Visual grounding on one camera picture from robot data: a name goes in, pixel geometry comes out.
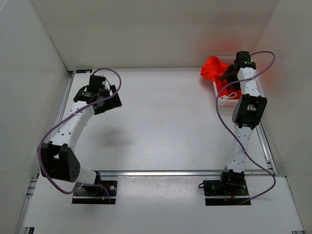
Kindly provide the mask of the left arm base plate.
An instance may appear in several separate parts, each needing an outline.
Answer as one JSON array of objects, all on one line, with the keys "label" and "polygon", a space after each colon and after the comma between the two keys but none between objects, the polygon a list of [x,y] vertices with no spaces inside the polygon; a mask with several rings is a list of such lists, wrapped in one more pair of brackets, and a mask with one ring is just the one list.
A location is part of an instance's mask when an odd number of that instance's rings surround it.
[{"label": "left arm base plate", "polygon": [[72,204],[107,204],[115,205],[117,196],[117,180],[102,180],[101,187],[80,186],[72,197]]}]

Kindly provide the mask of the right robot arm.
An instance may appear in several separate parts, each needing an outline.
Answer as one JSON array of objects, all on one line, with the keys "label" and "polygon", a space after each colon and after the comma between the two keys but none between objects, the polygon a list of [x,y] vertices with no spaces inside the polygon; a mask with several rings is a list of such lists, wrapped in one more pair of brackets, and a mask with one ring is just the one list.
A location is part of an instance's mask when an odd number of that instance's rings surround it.
[{"label": "right robot arm", "polygon": [[261,96],[255,79],[246,80],[255,76],[255,62],[237,58],[230,66],[230,71],[225,79],[228,82],[241,81],[233,85],[235,88],[240,87],[241,97],[232,115],[236,136],[233,141],[232,159],[226,163],[219,182],[219,190],[225,195],[235,193],[244,186],[245,152],[267,104],[267,99]]}]

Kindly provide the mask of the orange shorts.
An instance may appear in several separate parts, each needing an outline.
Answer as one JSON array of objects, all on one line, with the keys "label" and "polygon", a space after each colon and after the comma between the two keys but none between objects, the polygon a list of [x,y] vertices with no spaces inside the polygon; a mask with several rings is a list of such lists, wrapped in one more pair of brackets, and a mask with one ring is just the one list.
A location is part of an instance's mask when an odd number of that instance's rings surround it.
[{"label": "orange shorts", "polygon": [[[228,84],[227,81],[221,82],[220,80],[221,76],[226,71],[228,66],[229,65],[222,63],[222,61],[217,57],[209,57],[201,68],[200,75],[204,79],[212,81],[216,85],[217,94],[225,85]],[[220,96],[229,95],[230,92],[234,92],[234,94],[237,94],[237,99],[241,97],[241,90],[236,90],[232,85],[224,89],[221,92]]]}]

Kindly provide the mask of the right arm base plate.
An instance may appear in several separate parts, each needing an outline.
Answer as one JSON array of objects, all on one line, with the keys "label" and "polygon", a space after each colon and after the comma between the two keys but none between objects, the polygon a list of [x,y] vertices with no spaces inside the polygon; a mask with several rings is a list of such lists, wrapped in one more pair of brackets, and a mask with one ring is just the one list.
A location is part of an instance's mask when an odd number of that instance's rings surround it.
[{"label": "right arm base plate", "polygon": [[204,180],[198,185],[200,190],[204,191],[205,206],[236,206],[251,205],[246,183],[239,189],[223,188],[219,180]]}]

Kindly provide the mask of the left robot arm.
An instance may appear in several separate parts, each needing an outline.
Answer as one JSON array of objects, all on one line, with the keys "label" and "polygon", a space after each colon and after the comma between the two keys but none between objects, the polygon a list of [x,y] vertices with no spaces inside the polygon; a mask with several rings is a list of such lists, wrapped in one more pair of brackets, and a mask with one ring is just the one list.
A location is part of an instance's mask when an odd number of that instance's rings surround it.
[{"label": "left robot arm", "polygon": [[97,195],[102,190],[97,172],[85,169],[75,155],[78,139],[87,122],[94,115],[122,106],[114,85],[101,85],[96,93],[90,88],[80,89],[74,97],[66,122],[48,143],[40,147],[41,171],[46,178],[85,185],[86,191]]}]

